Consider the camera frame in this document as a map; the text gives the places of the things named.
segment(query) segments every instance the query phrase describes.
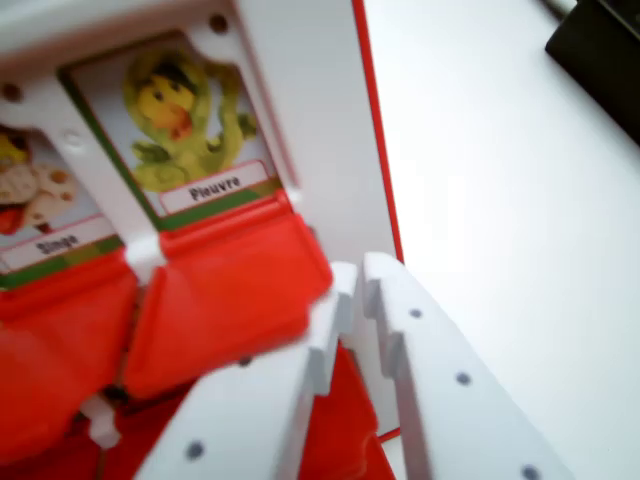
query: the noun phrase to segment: red flap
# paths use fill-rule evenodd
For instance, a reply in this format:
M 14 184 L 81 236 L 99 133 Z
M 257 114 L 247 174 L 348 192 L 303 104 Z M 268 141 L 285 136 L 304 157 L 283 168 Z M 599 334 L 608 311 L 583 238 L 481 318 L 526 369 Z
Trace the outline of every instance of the red flap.
M 338 345 L 331 391 L 313 402 L 298 478 L 362 477 L 367 470 L 367 444 L 375 439 L 377 428 L 358 370 L 349 352 Z
M 288 342 L 331 285 L 329 264 L 284 194 L 163 234 L 125 371 L 151 396 Z
M 100 447 L 86 434 L 66 437 L 38 455 L 9 467 L 0 467 L 3 480 L 94 480 Z
M 136 291 L 120 253 L 0 296 L 0 464 L 59 439 L 114 379 Z

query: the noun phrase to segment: white plastic frame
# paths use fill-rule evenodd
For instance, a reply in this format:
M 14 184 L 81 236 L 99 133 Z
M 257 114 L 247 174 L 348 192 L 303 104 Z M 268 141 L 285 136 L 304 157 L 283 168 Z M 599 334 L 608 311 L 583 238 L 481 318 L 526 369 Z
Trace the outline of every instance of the white plastic frame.
M 409 478 L 573 478 L 404 265 L 368 253 L 363 276 L 382 371 L 395 382 Z
M 204 26 L 215 13 L 215 5 L 206 0 L 5 2 L 0 7 L 0 83 L 10 81 L 25 88 L 27 101 L 30 93 L 25 85 L 51 74 L 58 65 L 153 37 L 172 25 L 188 25 L 194 18 Z M 259 98 L 250 92 L 252 101 L 257 109 L 256 102 L 262 98 L 273 114 L 275 136 L 286 145 L 284 162 L 291 160 L 291 177 L 295 179 L 288 186 L 289 194 L 314 228 L 325 254 L 330 261 L 352 263 L 360 262 L 367 251 L 394 254 L 351 2 L 235 0 L 232 8 L 255 67 L 255 81 L 264 92 Z M 249 82 L 247 74 L 243 75 Z M 7 110 L 12 108 L 0 103 L 0 123 L 14 117 L 15 109 Z M 56 138 L 61 133 L 57 125 L 62 124 L 56 123 Z M 89 133 L 83 135 L 92 138 Z M 278 155 L 265 138 L 278 173 L 288 183 L 284 178 L 287 170 L 278 164 Z M 106 160 L 92 157 L 87 175 L 102 164 L 101 181 L 111 182 L 109 175 L 115 179 L 116 173 L 108 174 L 106 170 L 113 167 L 100 158 Z M 134 260 L 141 262 L 145 253 L 149 255 L 147 267 L 141 264 L 138 268 L 139 277 L 147 275 L 145 270 L 163 260 L 157 256 L 156 232 L 139 212 L 129 190 L 123 186 L 100 195 L 93 191 L 94 183 L 74 171 L 112 219 Z M 303 199 L 296 198 L 300 192 Z M 116 200 L 117 205 L 107 211 L 105 205 Z M 114 221 L 117 210 L 128 212 L 127 218 Z M 137 253 L 135 245 L 140 246 Z M 357 354 L 378 414 L 379 432 L 384 433 L 398 425 L 393 384 L 380 374 L 375 328 L 364 321 L 361 302 L 356 302 L 355 308 L 355 334 L 349 346 Z
M 64 6 L 70 8 L 74 3 L 79 2 L 68 2 Z M 163 2 L 155 2 L 153 7 L 160 9 Z M 60 14 L 60 10 L 64 8 L 56 9 L 57 14 Z M 145 20 L 153 18 L 153 11 L 147 11 L 146 14 Z M 228 24 L 226 32 L 219 34 L 212 30 L 209 25 L 212 14 L 224 15 Z M 14 43 L 12 49 L 3 53 L 20 49 L 13 38 L 17 33 L 11 27 L 15 25 L 20 23 L 0 24 L 0 42 L 9 45 Z M 92 41 L 75 43 L 75 48 L 55 50 L 53 55 L 48 56 L 44 62 L 38 62 L 38 68 L 29 70 L 28 74 L 21 70 L 20 65 L 5 70 L 2 80 L 18 85 L 23 92 L 23 99 L 11 103 L 6 98 L 0 98 L 0 123 L 17 129 L 38 129 L 45 134 L 109 218 L 126 245 L 127 262 L 139 282 L 146 284 L 153 269 L 166 263 L 159 247 L 158 232 L 62 88 L 56 76 L 58 67 L 169 31 L 182 32 L 204 58 L 233 63 L 238 67 L 254 106 L 260 130 L 294 208 L 300 203 L 302 195 L 293 182 L 291 162 L 286 157 L 275 120 L 263 95 L 264 89 L 260 87 L 251 64 L 240 23 L 226 1 L 206 4 L 193 2 L 190 8 L 183 7 L 158 17 L 157 21 L 154 19 L 143 23 L 143 28 L 126 28 L 123 31 L 122 24 L 118 27 L 118 35 L 92 35 Z

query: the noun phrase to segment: white table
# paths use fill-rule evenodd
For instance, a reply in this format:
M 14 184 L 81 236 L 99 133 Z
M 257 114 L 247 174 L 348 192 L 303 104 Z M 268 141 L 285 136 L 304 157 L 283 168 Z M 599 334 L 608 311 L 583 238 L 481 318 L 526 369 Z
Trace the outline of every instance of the white table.
M 576 478 L 637 478 L 640 149 L 535 1 L 366 7 L 407 266 Z

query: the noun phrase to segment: small hole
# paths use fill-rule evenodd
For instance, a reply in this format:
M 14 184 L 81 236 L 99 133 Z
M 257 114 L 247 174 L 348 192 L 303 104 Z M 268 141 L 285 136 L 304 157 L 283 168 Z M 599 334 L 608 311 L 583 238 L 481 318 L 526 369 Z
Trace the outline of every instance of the small hole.
M 222 15 L 214 15 L 209 20 L 209 26 L 211 26 L 211 30 L 216 32 L 218 35 L 224 35 L 229 30 L 229 23 L 227 23 L 227 19 Z
M 5 83 L 2 86 L 2 96 L 7 102 L 20 103 L 22 101 L 22 90 L 13 83 Z
M 538 472 L 538 469 L 531 465 L 525 465 L 522 467 L 522 477 L 526 480 L 540 480 L 542 475 Z
M 189 460 L 197 460 L 202 456 L 203 453 L 204 446 L 202 445 L 202 442 L 194 440 L 187 447 L 186 455 Z
M 467 386 L 471 383 L 471 377 L 469 376 L 468 373 L 465 372 L 460 372 L 458 375 L 456 375 L 456 381 L 463 386 Z

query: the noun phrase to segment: cartoon character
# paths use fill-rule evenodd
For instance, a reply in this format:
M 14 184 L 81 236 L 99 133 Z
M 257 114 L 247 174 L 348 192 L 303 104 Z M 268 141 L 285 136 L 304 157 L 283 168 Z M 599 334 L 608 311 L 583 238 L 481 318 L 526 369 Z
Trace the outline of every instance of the cartoon character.
M 208 75 L 220 82 L 222 131 L 207 138 L 211 110 Z M 129 115 L 155 143 L 136 141 L 142 162 L 133 175 L 142 188 L 164 192 L 231 166 L 245 140 L 256 135 L 252 115 L 237 113 L 241 81 L 232 65 L 195 64 L 179 51 L 152 51 L 130 66 L 123 93 Z
M 0 129 L 0 234 L 26 226 L 50 232 L 48 221 L 73 206 L 76 190 L 68 172 L 32 164 L 24 134 Z

